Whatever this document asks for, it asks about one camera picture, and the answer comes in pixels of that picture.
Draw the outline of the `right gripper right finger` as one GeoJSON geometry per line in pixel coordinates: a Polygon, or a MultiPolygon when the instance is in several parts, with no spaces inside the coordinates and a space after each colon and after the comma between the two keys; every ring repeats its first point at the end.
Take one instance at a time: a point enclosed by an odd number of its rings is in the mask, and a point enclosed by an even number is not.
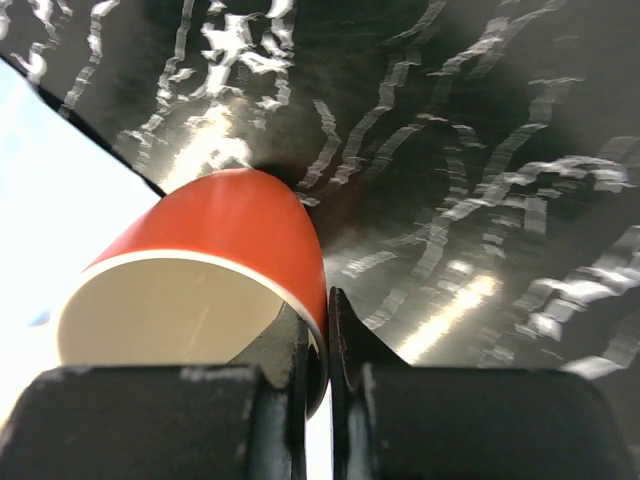
{"type": "Polygon", "coordinates": [[[548,369],[414,367],[328,304],[337,479],[631,479],[605,398],[548,369]]]}

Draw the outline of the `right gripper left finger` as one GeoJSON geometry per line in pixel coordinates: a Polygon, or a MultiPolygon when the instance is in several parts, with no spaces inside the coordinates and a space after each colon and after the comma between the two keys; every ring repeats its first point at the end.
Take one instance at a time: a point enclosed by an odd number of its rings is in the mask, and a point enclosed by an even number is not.
{"type": "Polygon", "coordinates": [[[5,479],[302,479],[308,329],[289,307],[230,364],[59,367],[1,432],[5,479]]]}

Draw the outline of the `orange ceramic mug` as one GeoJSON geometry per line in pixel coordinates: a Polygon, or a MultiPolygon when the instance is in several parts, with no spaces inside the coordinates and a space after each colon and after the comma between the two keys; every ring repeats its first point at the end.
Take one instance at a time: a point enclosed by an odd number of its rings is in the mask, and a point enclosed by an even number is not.
{"type": "Polygon", "coordinates": [[[295,193],[255,169],[166,195],[73,281],[51,315],[57,365],[224,364],[291,309],[321,364],[327,290],[295,193]]]}

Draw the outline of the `blue checked cloth napkin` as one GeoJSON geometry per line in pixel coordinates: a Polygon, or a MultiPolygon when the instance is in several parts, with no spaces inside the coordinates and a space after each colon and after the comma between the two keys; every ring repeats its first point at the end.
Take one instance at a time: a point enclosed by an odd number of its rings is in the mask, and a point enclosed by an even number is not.
{"type": "Polygon", "coordinates": [[[52,362],[66,286],[158,200],[1,66],[1,416],[52,362]]]}

